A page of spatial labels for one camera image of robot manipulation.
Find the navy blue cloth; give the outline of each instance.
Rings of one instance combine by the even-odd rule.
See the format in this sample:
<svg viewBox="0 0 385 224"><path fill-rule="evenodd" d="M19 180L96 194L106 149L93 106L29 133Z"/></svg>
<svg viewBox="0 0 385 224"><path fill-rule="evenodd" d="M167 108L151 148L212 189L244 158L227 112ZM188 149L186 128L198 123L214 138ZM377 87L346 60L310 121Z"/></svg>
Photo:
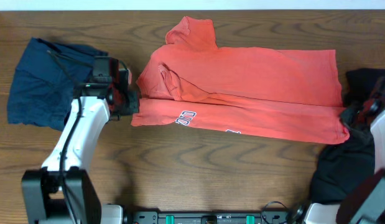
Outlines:
<svg viewBox="0 0 385 224"><path fill-rule="evenodd" d="M73 99L73 82L54 62L48 50L90 65L94 64L94 56L108 55L86 45L53 44L32 38L12 81L7 103L8 123L64 129ZM79 82L87 81L92 74L92 67L63 58L59 60Z"/></svg>

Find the red shirt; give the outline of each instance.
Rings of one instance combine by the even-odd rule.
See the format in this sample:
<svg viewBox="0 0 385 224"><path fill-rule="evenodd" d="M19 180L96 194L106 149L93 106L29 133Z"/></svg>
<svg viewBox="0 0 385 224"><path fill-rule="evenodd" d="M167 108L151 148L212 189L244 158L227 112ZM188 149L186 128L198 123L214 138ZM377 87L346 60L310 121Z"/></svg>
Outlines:
<svg viewBox="0 0 385 224"><path fill-rule="evenodd" d="M134 126L176 122L327 144L349 137L334 50L218 48L211 20L184 17L137 84Z"/></svg>

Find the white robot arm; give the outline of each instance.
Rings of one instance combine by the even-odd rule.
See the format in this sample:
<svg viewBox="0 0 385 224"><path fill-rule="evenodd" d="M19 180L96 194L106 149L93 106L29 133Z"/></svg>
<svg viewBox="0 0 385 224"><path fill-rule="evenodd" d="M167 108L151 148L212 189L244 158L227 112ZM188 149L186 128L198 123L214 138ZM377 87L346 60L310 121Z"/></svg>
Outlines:
<svg viewBox="0 0 385 224"><path fill-rule="evenodd" d="M89 170L98 136L104 125L109 121L110 111L106 99L96 96L81 96L82 114L78 125L70 139L64 170L71 167ZM42 168L47 171L59 171L60 157L71 128L79 112L78 100L72 101L72 109L60 140L51 155L44 161Z"/></svg>
<svg viewBox="0 0 385 224"><path fill-rule="evenodd" d="M374 139L374 173L381 172L382 169L385 170L385 78L378 80L371 94L371 98L365 102L363 109L360 111L360 116L358 116L357 119L359 122L370 124L370 130ZM378 192L380 195L377 195L377 197L385 198L384 189L378 190ZM322 205L313 203L307 210L304 222L306 224L336 224L336 216L339 208L340 204Z"/></svg>

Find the black cloth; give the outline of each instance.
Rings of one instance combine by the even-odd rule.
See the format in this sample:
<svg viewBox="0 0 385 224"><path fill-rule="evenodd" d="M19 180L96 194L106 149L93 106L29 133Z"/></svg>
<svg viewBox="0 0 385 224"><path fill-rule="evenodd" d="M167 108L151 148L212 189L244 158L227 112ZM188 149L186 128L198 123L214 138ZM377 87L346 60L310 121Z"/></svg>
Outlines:
<svg viewBox="0 0 385 224"><path fill-rule="evenodd" d="M385 77L385 69L361 68L346 72L346 77L350 90L344 98L346 106L352 104L354 101L363 103L366 101L378 78Z"/></svg>
<svg viewBox="0 0 385 224"><path fill-rule="evenodd" d="M346 73L350 92L344 99L347 109L340 115L350 130L350 138L338 145L326 146L318 158L311 186L310 200L315 203L338 203L362 181L374 174L374 141L367 124L355 123L377 80L385 69L361 68Z"/></svg>
<svg viewBox="0 0 385 224"><path fill-rule="evenodd" d="M70 76L79 82L85 82L92 74L95 56L108 54L86 45L55 44L31 38L12 81L7 102L8 123L64 129L73 99L73 82L47 51L91 65L60 58Z"/></svg>

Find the wooden surface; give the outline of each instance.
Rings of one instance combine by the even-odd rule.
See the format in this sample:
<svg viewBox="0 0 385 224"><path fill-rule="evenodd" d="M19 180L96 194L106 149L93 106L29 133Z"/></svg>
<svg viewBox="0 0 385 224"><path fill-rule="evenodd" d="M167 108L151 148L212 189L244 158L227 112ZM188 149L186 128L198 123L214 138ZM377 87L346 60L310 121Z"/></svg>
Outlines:
<svg viewBox="0 0 385 224"><path fill-rule="evenodd" d="M219 46L336 49L340 81L385 68L385 11L0 12L0 223L25 223L21 177L39 168L60 132L8 125L14 68L31 37L92 45L137 77L183 16L213 19ZM102 203L161 210L259 210L307 196L322 145L202 129L109 123L90 177Z"/></svg>

